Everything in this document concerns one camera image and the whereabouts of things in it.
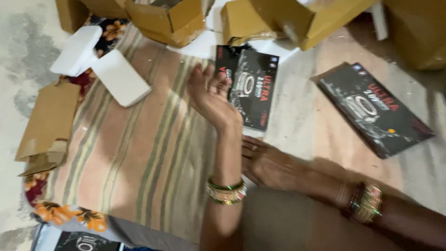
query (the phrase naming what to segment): black product box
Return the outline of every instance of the black product box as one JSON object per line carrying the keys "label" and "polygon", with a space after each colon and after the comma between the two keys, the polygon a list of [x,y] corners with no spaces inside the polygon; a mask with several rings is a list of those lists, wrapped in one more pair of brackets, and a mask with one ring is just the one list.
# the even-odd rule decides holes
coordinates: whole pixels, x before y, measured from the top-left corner
{"label": "black product box", "polygon": [[95,234],[63,231],[54,251],[118,251],[120,246]]}
{"label": "black product box", "polygon": [[338,67],[318,86],[382,159],[434,136],[359,63]]}
{"label": "black product box", "polygon": [[266,130],[279,57],[240,47],[217,46],[217,72],[232,80],[231,105],[242,114],[244,126]]}

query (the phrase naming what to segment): white styrofoam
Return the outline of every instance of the white styrofoam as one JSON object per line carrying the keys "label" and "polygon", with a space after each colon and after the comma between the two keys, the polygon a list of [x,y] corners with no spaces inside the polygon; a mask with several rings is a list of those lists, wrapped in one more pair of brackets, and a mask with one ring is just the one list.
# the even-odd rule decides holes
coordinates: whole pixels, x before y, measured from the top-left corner
{"label": "white styrofoam", "polygon": [[223,32],[223,24],[221,18],[221,11],[223,6],[231,0],[215,0],[214,5],[209,10],[209,14],[206,17],[206,28],[208,30]]}
{"label": "white styrofoam", "polygon": [[203,31],[196,39],[183,48],[167,46],[166,48],[184,55],[202,59],[215,59],[217,45],[223,43],[223,35],[209,30]]}
{"label": "white styrofoam", "polygon": [[119,50],[110,51],[94,62],[91,68],[123,107],[135,104],[152,90]]}
{"label": "white styrofoam", "polygon": [[66,47],[50,68],[51,72],[79,76],[98,60],[94,47],[102,35],[97,25],[84,26],[67,38]]}
{"label": "white styrofoam", "polygon": [[279,65],[300,50],[300,48],[296,47],[288,38],[254,40],[249,41],[248,44],[258,52],[278,56]]}

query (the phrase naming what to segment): open cardboard box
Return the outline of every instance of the open cardboard box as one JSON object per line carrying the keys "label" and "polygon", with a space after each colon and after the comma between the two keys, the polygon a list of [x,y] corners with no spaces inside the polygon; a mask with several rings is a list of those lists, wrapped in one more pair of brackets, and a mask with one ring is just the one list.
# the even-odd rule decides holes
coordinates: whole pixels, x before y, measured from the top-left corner
{"label": "open cardboard box", "polygon": [[297,0],[231,1],[221,13],[223,36],[228,44],[238,45],[274,38],[272,32],[280,37],[283,31],[302,50],[308,50],[375,3],[377,0],[315,0],[304,6]]}
{"label": "open cardboard box", "polygon": [[201,0],[56,0],[64,31],[74,33],[88,18],[131,18],[141,33],[171,46],[184,47],[205,29]]}

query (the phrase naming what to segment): striped cloth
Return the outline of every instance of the striped cloth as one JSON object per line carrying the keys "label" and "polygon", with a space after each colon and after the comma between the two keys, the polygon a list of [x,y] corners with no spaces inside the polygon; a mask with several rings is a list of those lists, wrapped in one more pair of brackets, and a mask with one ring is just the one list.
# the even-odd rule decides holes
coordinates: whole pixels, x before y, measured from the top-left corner
{"label": "striped cloth", "polygon": [[116,46],[152,92],[130,108],[96,81],[79,107],[66,163],[51,172],[45,200],[78,205],[198,243],[213,127],[189,104],[196,62],[130,24]]}

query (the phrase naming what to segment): gold bangle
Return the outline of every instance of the gold bangle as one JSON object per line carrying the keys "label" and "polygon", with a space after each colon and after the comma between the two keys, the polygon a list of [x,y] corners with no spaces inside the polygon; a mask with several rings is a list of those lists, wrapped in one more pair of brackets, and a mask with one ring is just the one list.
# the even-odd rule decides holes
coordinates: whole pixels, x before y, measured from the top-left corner
{"label": "gold bangle", "polygon": [[233,190],[223,190],[215,188],[215,185],[208,182],[207,194],[214,202],[231,205],[242,201],[246,197],[248,188],[243,182],[241,186]]}
{"label": "gold bangle", "polygon": [[359,209],[352,216],[352,219],[362,224],[372,222],[377,215],[380,215],[378,209],[382,202],[381,196],[382,192],[377,186],[367,184],[361,198]]}

